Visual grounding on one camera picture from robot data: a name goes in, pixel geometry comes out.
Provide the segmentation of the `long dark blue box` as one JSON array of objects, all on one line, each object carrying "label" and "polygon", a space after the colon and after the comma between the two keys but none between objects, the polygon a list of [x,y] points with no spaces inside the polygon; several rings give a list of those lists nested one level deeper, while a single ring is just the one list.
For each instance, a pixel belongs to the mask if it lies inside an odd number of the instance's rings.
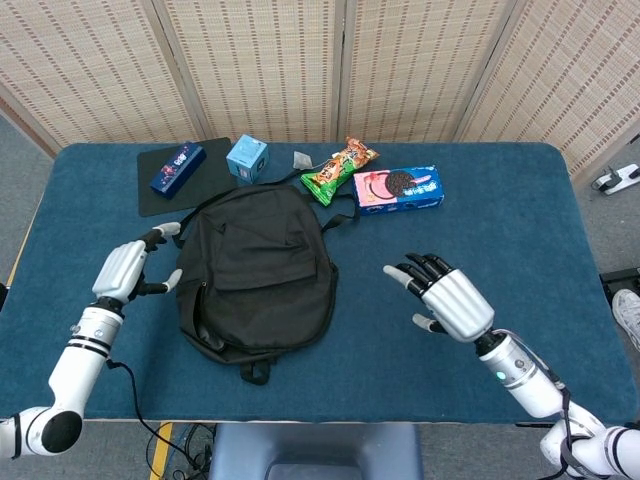
[{"label": "long dark blue box", "polygon": [[172,199],[205,159],[206,152],[202,146],[185,142],[160,168],[149,187],[161,197]]}]

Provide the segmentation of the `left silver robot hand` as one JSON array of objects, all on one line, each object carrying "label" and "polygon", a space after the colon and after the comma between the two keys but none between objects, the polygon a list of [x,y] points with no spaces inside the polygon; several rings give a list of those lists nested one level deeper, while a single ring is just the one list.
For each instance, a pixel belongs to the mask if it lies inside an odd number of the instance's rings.
[{"label": "left silver robot hand", "polygon": [[173,290],[182,277],[183,270],[174,270],[161,283],[146,283],[143,270],[147,256],[165,244],[168,237],[181,232],[179,222],[157,225],[134,241],[124,243],[107,256],[92,292],[97,299],[108,298],[125,305],[137,296],[165,294]]}]

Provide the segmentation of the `blue table cloth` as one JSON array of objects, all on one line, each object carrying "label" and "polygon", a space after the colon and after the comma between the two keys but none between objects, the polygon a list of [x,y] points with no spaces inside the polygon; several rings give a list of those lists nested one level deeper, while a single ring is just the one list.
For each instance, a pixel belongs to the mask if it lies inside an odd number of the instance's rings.
[{"label": "blue table cloth", "polygon": [[[202,356],[173,295],[125,309],[90,419],[515,423],[526,412],[474,349],[413,324],[417,298],[383,273],[409,252],[461,269],[495,311],[601,421],[621,424],[639,394],[616,333],[564,160],[542,143],[381,144],[379,169],[435,165],[432,209],[367,216],[326,234],[339,270],[332,322],[279,358],[269,382]],[[48,378],[116,246],[161,223],[138,213],[142,144],[74,144],[48,186],[0,311],[0,418],[52,395]]]}]

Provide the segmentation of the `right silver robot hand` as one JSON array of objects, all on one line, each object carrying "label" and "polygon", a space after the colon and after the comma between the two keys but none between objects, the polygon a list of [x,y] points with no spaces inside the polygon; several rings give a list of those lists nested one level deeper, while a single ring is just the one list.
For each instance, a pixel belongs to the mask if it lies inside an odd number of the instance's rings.
[{"label": "right silver robot hand", "polygon": [[431,312],[416,313],[415,325],[462,343],[478,340],[492,329],[495,312],[460,270],[434,254],[406,254],[411,263],[385,265],[383,272],[418,298]]}]

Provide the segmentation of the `green and orange snack bag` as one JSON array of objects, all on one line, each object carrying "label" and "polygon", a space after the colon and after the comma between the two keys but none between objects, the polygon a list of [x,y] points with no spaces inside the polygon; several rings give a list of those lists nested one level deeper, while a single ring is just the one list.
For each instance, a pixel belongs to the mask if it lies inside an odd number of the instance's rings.
[{"label": "green and orange snack bag", "polygon": [[344,149],[335,152],[318,172],[302,174],[300,180],[321,205],[328,206],[356,171],[378,157],[379,153],[361,140],[347,137]]}]

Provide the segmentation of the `black stand foot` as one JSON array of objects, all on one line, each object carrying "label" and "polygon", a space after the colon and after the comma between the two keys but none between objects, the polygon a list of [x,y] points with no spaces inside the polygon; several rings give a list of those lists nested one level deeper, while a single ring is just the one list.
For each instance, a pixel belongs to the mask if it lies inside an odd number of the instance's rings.
[{"label": "black stand foot", "polygon": [[602,273],[599,277],[608,298],[622,289],[631,290],[640,296],[640,267]]}]

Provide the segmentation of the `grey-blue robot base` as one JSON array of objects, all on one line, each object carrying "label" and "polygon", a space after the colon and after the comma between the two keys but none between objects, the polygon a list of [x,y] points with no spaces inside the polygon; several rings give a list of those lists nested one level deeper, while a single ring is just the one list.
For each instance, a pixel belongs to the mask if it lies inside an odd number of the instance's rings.
[{"label": "grey-blue robot base", "polygon": [[411,423],[223,423],[208,480],[423,480]]}]

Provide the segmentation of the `black fabric backpack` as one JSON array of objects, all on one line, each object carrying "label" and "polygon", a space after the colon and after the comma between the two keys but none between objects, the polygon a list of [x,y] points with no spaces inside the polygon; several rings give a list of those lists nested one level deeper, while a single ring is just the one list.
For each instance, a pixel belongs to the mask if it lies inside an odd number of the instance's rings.
[{"label": "black fabric backpack", "polygon": [[360,214],[320,223],[313,200],[287,179],[237,187],[198,205],[173,236],[181,332],[247,383],[266,384],[278,357],[330,325],[339,270],[324,235]]}]

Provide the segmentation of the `white sneaker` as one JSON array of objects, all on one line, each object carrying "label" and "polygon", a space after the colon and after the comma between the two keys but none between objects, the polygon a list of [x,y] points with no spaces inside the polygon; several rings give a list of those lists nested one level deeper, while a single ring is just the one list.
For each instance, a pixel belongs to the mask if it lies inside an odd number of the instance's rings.
[{"label": "white sneaker", "polygon": [[612,299],[612,312],[634,348],[640,352],[640,296],[629,289],[618,290]]}]

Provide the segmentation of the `light blue cube box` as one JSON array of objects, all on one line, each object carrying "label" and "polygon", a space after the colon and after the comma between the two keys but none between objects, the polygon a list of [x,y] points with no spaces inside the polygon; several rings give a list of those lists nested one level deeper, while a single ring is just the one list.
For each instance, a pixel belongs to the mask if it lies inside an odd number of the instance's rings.
[{"label": "light blue cube box", "polygon": [[268,145],[243,134],[226,155],[229,172],[240,180],[255,183],[269,162]]}]

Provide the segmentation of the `black mouse pad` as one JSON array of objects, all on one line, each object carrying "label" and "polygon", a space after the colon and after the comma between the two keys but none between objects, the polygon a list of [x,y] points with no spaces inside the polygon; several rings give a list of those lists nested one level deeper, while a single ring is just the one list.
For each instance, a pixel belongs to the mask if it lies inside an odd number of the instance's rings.
[{"label": "black mouse pad", "polygon": [[194,171],[172,199],[154,193],[149,184],[160,168],[180,145],[147,151],[137,156],[138,210],[142,217],[193,208],[208,198],[236,187],[229,172],[226,155],[231,150],[227,137],[202,142],[206,159]]}]

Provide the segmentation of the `blue cookie box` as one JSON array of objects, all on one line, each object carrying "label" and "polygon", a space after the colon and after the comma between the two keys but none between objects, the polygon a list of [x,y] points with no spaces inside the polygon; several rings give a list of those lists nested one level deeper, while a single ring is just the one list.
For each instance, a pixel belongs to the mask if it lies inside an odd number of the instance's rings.
[{"label": "blue cookie box", "polygon": [[437,207],[444,200],[444,189],[435,166],[356,173],[353,193],[361,215]]}]

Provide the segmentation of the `white floor device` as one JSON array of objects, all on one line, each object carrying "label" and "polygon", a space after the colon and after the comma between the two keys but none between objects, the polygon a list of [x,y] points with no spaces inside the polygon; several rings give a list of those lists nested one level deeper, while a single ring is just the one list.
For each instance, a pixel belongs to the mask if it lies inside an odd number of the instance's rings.
[{"label": "white floor device", "polygon": [[610,168],[591,183],[591,188],[606,196],[640,184],[640,166],[631,163],[617,170]]}]

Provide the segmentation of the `woven folding screen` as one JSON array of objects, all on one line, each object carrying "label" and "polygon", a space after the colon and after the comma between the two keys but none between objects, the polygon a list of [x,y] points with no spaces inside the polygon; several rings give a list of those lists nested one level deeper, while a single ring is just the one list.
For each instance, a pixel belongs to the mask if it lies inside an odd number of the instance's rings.
[{"label": "woven folding screen", "polygon": [[80,142],[640,134],[640,0],[0,0],[0,113]]}]

